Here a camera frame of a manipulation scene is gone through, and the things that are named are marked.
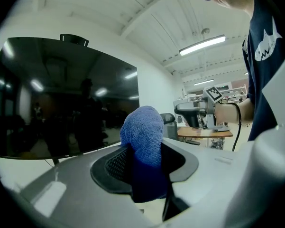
person's hand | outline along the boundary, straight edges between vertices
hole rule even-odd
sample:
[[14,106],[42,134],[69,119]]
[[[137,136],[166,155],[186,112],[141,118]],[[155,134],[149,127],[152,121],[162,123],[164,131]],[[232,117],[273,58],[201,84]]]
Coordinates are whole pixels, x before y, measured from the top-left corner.
[[215,104],[214,115],[216,117],[216,125],[222,124],[224,121],[223,105],[217,103]]

shark graphic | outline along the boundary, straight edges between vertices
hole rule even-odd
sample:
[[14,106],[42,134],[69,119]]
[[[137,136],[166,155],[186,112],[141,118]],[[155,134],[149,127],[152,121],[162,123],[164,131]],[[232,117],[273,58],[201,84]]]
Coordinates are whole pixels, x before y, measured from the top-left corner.
[[272,20],[273,34],[271,36],[268,36],[266,30],[264,30],[264,39],[259,43],[259,46],[257,47],[257,50],[255,52],[256,61],[264,61],[269,58],[275,49],[276,40],[278,38],[282,38],[282,36],[277,32],[276,24],[273,17]]

person's arm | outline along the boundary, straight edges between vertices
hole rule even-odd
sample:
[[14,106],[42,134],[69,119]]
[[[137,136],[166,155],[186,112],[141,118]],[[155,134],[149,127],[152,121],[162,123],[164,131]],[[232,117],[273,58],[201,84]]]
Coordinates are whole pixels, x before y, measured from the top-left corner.
[[[243,58],[246,63],[248,71],[248,95],[247,99],[238,104],[241,114],[241,120],[243,123],[250,123],[254,118],[255,107],[255,87],[254,81],[251,75],[250,65],[248,63],[248,42],[247,39],[243,42]],[[231,104],[216,104],[215,113],[217,124],[225,123],[238,123],[239,114],[234,105]]]

blue towel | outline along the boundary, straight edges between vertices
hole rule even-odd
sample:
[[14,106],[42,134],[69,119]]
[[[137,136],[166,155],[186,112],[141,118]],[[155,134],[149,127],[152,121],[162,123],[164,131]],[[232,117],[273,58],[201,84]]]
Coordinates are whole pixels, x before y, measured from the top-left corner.
[[163,120],[151,106],[143,106],[127,116],[121,131],[121,145],[133,151],[131,185],[136,203],[164,198],[167,180],[161,169]]

ceiling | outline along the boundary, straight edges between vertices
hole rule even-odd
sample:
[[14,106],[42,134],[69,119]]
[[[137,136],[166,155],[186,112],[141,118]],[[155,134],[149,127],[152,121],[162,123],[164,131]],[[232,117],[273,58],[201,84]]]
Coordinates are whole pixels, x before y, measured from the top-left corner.
[[128,99],[138,95],[137,69],[117,58],[76,44],[45,38],[9,38],[15,57],[1,53],[1,61],[22,83],[38,80],[45,92],[80,94],[81,82],[90,78],[94,93],[106,88],[105,97]]
[[[169,72],[177,71],[188,92],[213,78],[223,83],[247,76],[241,45],[249,18],[203,0],[19,0],[11,16],[39,11],[96,23],[138,45]],[[224,34],[226,41],[186,56],[179,50]]]

